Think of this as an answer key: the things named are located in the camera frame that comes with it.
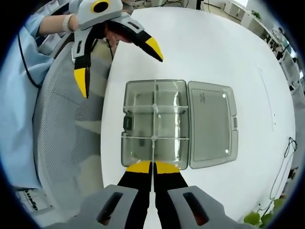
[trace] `black dot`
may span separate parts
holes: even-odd
[[[105,11],[107,8],[108,8],[108,3],[103,1],[103,2],[97,3],[94,6],[93,11],[96,13],[101,13],[101,12]]]

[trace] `white round table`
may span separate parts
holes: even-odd
[[[198,186],[222,203],[226,214],[234,220],[240,220],[259,203],[267,206],[288,138],[295,138],[292,98],[272,51],[241,25],[203,11],[148,8],[135,10],[132,17],[157,40],[164,62],[133,44],[120,42],[118,46],[102,115],[104,186],[117,184],[125,172],[121,165],[121,133],[126,83],[183,79],[187,83],[199,81],[232,87],[239,130],[237,159],[202,169],[188,167],[181,171],[186,183]],[[285,181],[284,178],[280,184],[279,179],[275,185],[275,192],[280,186],[279,192],[273,196],[280,195]],[[158,221],[149,218],[151,225]]]

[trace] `green plant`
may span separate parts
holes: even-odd
[[[253,16],[255,16],[257,19],[259,19],[259,20],[262,19],[262,18],[261,18],[261,15],[260,15],[258,12],[256,12],[256,11],[253,10],[253,11],[251,11],[251,13],[252,13]]]
[[[284,199],[279,198],[273,200],[274,208],[272,211],[268,214],[263,215],[262,217],[257,212],[250,212],[248,215],[244,218],[244,223],[249,223],[253,226],[257,226],[261,229],[264,229],[267,227],[267,224],[272,219],[273,215],[279,210],[279,208],[283,205]]]

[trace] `yellow circle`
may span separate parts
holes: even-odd
[[[91,5],[91,11],[93,13],[101,13],[105,11],[110,5],[109,0],[97,0]]]

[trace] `container lid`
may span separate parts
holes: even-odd
[[[215,166],[237,158],[238,130],[233,90],[190,81],[190,167]]]

